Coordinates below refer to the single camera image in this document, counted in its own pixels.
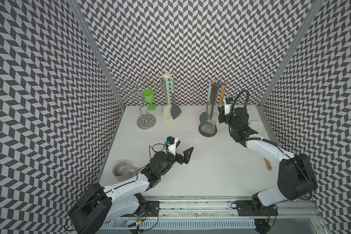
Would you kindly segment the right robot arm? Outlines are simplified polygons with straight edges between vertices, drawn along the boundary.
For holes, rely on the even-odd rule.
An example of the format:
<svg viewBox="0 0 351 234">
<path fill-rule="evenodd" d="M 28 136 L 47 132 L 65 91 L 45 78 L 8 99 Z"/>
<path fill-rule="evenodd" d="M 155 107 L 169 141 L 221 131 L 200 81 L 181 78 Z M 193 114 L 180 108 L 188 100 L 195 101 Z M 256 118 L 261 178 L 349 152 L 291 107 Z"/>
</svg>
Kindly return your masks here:
<svg viewBox="0 0 351 234">
<path fill-rule="evenodd" d="M 318 184 L 308 156 L 288 152 L 263 137 L 263 124 L 249 121 L 245 107 L 232 109 L 230 105 L 223 105 L 218 111 L 218 127 L 226 124 L 235 142 L 257 152 L 278 170 L 275 185 L 252 195 L 249 201 L 236 201 L 240 215 L 275 215 L 278 203 L 313 196 Z"/>
</svg>

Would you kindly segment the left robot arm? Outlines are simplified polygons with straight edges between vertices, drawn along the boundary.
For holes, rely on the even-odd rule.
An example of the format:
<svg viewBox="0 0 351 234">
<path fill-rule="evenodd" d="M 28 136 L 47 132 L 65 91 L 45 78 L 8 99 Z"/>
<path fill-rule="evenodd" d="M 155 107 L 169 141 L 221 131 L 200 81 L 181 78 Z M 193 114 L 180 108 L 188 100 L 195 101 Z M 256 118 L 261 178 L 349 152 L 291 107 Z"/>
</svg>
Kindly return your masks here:
<svg viewBox="0 0 351 234">
<path fill-rule="evenodd" d="M 134 175 L 114 185 L 91 185 L 68 211 L 66 223 L 78 234 L 94 234 L 105 223 L 125 215 L 149 214 L 147 201 L 142 193 L 154 188 L 175 163 L 188 164 L 194 150 L 185 150 L 181 155 L 176 149 L 180 141 L 169 136 L 163 150 L 155 155 Z"/>
</svg>

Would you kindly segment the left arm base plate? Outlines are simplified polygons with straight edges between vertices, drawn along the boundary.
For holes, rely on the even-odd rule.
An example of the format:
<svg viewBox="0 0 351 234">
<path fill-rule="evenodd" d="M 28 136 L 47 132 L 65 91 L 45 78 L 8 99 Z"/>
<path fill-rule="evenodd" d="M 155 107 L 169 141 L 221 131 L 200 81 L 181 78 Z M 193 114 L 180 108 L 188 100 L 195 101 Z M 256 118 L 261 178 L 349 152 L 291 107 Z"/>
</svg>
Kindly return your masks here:
<svg viewBox="0 0 351 234">
<path fill-rule="evenodd" d="M 145 203 L 140 202 L 139 207 L 131 216 L 157 217 L 160 211 L 160 201 L 151 200 Z"/>
</svg>

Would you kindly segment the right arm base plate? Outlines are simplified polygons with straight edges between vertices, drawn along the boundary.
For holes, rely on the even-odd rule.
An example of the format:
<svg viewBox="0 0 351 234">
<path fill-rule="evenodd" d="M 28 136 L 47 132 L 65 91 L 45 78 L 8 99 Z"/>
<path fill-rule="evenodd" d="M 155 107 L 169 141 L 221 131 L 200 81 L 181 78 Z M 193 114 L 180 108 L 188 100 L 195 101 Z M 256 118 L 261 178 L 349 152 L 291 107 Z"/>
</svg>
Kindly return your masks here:
<svg viewBox="0 0 351 234">
<path fill-rule="evenodd" d="M 275 205 L 263 206 L 258 200 L 237 200 L 234 202 L 239 216 L 277 216 Z"/>
</svg>

